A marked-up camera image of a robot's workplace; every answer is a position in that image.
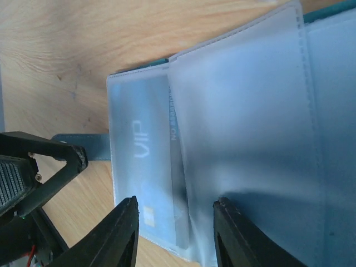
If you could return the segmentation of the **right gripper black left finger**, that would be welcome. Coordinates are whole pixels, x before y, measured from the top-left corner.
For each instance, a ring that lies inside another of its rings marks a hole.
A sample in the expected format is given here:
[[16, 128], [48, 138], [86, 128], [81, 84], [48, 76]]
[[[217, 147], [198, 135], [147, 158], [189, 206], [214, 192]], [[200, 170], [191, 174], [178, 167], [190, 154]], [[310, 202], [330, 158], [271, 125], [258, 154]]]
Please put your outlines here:
[[81, 241], [55, 259], [52, 266], [135, 266], [139, 209], [135, 196], [123, 199]]

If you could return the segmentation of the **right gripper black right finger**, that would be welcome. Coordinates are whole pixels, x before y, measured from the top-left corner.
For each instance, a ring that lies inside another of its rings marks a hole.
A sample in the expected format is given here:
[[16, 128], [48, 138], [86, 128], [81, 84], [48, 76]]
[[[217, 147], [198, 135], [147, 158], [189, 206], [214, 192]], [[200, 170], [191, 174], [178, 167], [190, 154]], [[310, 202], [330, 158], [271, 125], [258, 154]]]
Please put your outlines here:
[[227, 197], [213, 204], [218, 266], [304, 266], [267, 237]]

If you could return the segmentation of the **teal leather card holder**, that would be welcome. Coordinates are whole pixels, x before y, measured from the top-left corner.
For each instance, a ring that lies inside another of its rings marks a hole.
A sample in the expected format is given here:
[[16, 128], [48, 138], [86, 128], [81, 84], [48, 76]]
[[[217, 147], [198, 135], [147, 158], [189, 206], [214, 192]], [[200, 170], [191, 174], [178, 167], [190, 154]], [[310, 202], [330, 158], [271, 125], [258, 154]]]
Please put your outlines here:
[[165, 250], [217, 266], [213, 203], [227, 197], [307, 266], [355, 265], [355, 2], [288, 2], [231, 32], [109, 75], [109, 132], [58, 134], [112, 164], [110, 87], [165, 75], [180, 134], [189, 240]]

